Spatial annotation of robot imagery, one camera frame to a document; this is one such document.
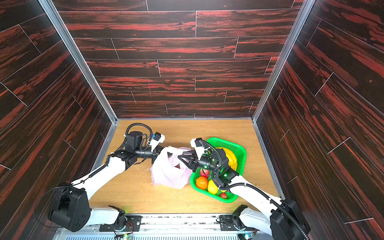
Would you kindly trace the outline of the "pink printed plastic bag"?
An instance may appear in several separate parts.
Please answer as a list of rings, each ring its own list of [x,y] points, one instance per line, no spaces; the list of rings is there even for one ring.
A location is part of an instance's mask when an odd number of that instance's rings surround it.
[[[152,185],[167,186],[174,189],[182,189],[190,182],[192,170],[189,169],[178,156],[190,148],[166,147],[161,150],[151,167]]]

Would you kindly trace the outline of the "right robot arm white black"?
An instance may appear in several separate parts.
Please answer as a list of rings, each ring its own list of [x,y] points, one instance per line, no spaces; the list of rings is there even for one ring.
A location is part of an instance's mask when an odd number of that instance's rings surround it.
[[[219,190],[233,193],[257,208],[238,207],[233,213],[237,228],[254,228],[275,240],[309,239],[310,227],[296,202],[272,196],[249,183],[230,166],[225,150],[211,147],[207,154],[186,151],[178,159],[193,172],[208,170]]]

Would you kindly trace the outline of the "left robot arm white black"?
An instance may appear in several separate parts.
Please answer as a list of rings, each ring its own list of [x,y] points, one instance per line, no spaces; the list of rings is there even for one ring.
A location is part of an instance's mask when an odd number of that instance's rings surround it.
[[[160,154],[165,136],[150,134],[149,144],[142,146],[143,134],[133,131],[125,135],[122,145],[107,156],[106,162],[70,184],[62,183],[52,194],[48,219],[71,231],[85,226],[106,225],[112,230],[124,230],[127,226],[126,212],[114,206],[91,208],[89,200],[106,183],[134,165],[139,158],[155,160]]]

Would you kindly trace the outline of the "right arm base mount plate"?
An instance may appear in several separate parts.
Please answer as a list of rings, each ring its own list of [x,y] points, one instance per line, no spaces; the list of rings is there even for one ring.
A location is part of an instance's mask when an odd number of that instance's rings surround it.
[[[220,225],[220,229],[223,232],[233,232],[233,231],[253,231],[257,232],[255,228],[246,227],[240,220],[239,217],[234,217],[233,215],[219,215],[216,219],[216,222]]]

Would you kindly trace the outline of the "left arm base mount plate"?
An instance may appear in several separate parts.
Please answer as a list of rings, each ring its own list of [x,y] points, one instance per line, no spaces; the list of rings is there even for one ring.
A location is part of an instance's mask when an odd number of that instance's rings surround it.
[[[125,215],[118,217],[117,221],[111,225],[101,225],[100,232],[138,232],[142,223],[142,216],[140,215]]]

